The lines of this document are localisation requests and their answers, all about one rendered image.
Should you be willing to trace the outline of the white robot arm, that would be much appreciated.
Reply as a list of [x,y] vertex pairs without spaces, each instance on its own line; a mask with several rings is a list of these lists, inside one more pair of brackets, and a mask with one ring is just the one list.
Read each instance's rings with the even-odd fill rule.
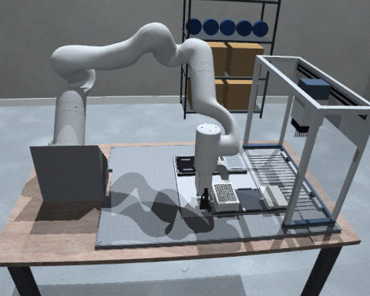
[[86,98],[96,82],[94,69],[125,68],[147,52],[153,53],[163,66],[190,64],[194,112],[217,120],[225,131],[221,135],[220,127],[211,123],[197,127],[194,167],[205,173],[219,172],[222,180],[229,180],[225,162],[217,160],[220,156],[237,155],[240,139],[235,119],[216,100],[211,47],[200,39],[177,45],[169,29],[157,22],[143,26],[124,42],[102,47],[67,45],[54,51],[52,68],[66,79],[68,88],[60,90],[56,97],[54,137],[49,146],[85,145]]

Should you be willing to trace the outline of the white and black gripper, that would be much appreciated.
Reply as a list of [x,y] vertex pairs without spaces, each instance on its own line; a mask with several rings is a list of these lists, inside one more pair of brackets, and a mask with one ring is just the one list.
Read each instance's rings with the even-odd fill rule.
[[[200,202],[200,210],[202,209],[208,209],[209,204],[209,196],[211,194],[211,188],[212,188],[212,179],[213,179],[213,172],[205,173],[201,172],[199,170],[196,170],[195,175],[195,187],[197,190],[197,197],[201,197]],[[203,199],[203,196],[205,197]],[[207,203],[205,203],[207,202]]]

